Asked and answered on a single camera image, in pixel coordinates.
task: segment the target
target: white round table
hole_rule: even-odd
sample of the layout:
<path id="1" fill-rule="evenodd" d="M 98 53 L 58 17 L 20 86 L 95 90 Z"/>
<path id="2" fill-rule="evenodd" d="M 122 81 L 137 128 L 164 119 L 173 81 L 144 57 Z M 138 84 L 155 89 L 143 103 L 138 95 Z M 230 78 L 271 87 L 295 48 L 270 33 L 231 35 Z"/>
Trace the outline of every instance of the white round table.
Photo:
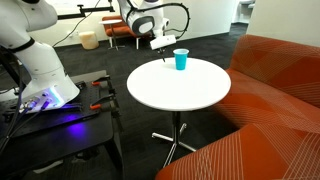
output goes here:
<path id="1" fill-rule="evenodd" d="M 139 66 L 129 76 L 127 87 L 140 103 L 173 112 L 173 138 L 153 133 L 153 137 L 172 141 L 173 145 L 164 166 L 171 162 L 178 145 L 195 151 L 179 141 L 186 125 L 180 127 L 180 112 L 211 106 L 229 91 L 229 75 L 208 61 L 188 58 L 185 70 L 176 70 L 174 58 L 148 62 Z"/>
<path id="2" fill-rule="evenodd" d="M 109 24 L 110 25 L 110 29 L 111 29 L 111 32 L 112 32 L 112 38 L 114 39 L 115 46 L 114 47 L 110 47 L 109 49 L 116 48 L 118 50 L 119 47 L 124 47 L 124 46 L 118 46 L 117 45 L 116 36 L 114 34 L 113 26 L 112 26 L 113 24 L 119 23 L 121 21 L 122 21 L 121 19 L 110 19 L 110 20 L 105 20 L 105 21 L 99 22 L 99 24 Z"/>

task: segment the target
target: blue cup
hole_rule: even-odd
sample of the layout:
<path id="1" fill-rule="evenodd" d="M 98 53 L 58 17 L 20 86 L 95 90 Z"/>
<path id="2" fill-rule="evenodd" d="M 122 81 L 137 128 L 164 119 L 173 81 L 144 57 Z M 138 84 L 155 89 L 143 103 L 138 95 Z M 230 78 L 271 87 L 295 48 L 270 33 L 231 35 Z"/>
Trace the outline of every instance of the blue cup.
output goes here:
<path id="1" fill-rule="evenodd" d="M 186 68 L 189 50 L 188 49 L 175 49 L 173 51 L 173 53 L 174 53 L 174 58 L 176 61 L 176 69 L 177 70 L 184 70 Z"/>

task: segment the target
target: trash bin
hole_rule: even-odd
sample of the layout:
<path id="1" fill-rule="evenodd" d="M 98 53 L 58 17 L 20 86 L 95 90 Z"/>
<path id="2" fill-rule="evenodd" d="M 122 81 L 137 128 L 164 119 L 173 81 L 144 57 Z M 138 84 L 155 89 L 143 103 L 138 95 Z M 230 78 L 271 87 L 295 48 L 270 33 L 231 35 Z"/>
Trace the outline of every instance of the trash bin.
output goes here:
<path id="1" fill-rule="evenodd" d="M 99 47 L 99 42 L 97 40 L 96 33 L 93 31 L 81 32 L 79 33 L 82 47 L 84 49 L 95 49 Z"/>

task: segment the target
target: sofa cushion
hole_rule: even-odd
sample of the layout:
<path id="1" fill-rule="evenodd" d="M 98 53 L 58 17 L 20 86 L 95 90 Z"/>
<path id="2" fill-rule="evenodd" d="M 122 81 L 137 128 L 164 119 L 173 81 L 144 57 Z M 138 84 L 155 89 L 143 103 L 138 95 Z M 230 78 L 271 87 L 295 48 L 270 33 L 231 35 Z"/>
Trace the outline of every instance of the sofa cushion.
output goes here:
<path id="1" fill-rule="evenodd" d="M 320 108 L 320 47 L 244 35 L 230 68 Z"/>
<path id="2" fill-rule="evenodd" d="M 250 124 L 162 169 L 156 180 L 319 179 L 320 134 Z"/>
<path id="3" fill-rule="evenodd" d="M 213 105 L 236 126 L 276 124 L 320 133 L 320 109 L 233 69 L 229 93 Z"/>

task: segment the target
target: chair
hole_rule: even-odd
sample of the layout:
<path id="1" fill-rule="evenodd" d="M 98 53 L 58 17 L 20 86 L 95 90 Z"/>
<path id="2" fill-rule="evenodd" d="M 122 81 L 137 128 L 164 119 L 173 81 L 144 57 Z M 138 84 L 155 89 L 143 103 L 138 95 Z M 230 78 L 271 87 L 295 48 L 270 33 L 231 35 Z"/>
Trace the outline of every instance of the chair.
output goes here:
<path id="1" fill-rule="evenodd" d="M 112 20 L 112 19 L 122 19 L 122 17 L 120 15 L 102 17 L 102 21 Z M 112 47 L 112 30 L 109 25 L 103 25 L 103 26 L 104 26 L 106 35 L 109 37 L 110 46 Z M 120 23 L 113 24 L 113 32 L 116 37 L 133 36 L 134 38 L 136 38 L 136 48 L 139 49 L 139 39 L 142 36 L 137 36 L 123 20 Z"/>

